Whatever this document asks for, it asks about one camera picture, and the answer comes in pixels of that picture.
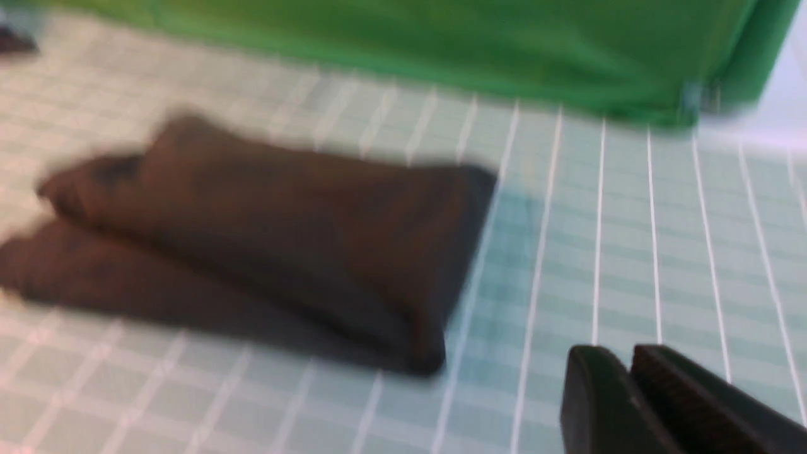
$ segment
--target folded cloth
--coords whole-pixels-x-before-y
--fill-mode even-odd
[[[0,56],[32,54],[36,51],[36,43],[32,39],[11,30],[8,24],[0,24]]]
[[[494,186],[475,166],[405,168],[283,149],[179,116],[145,153],[56,172],[39,194],[60,216],[429,374],[445,361],[443,330]]]
[[[39,304],[125,314],[270,343],[329,359],[406,372],[400,356],[357,343],[304,316],[154,254],[55,219],[0,247],[0,285]]]

